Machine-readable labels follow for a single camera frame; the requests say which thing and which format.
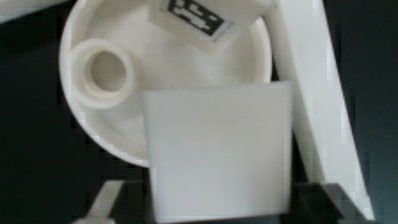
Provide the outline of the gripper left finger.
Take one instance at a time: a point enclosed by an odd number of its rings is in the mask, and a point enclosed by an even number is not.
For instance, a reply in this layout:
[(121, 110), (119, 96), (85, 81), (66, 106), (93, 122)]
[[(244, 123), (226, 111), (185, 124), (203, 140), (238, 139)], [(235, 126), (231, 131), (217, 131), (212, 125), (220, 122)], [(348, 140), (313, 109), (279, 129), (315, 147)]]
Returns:
[(89, 212), (71, 224), (155, 224), (148, 182), (109, 180)]

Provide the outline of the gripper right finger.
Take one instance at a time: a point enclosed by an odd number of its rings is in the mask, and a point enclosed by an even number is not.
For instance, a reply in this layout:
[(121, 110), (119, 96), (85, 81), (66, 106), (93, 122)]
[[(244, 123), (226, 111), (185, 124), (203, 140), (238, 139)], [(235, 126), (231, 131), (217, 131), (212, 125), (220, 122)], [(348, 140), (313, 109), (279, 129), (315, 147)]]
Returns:
[(371, 224), (336, 183), (297, 183), (290, 224)]

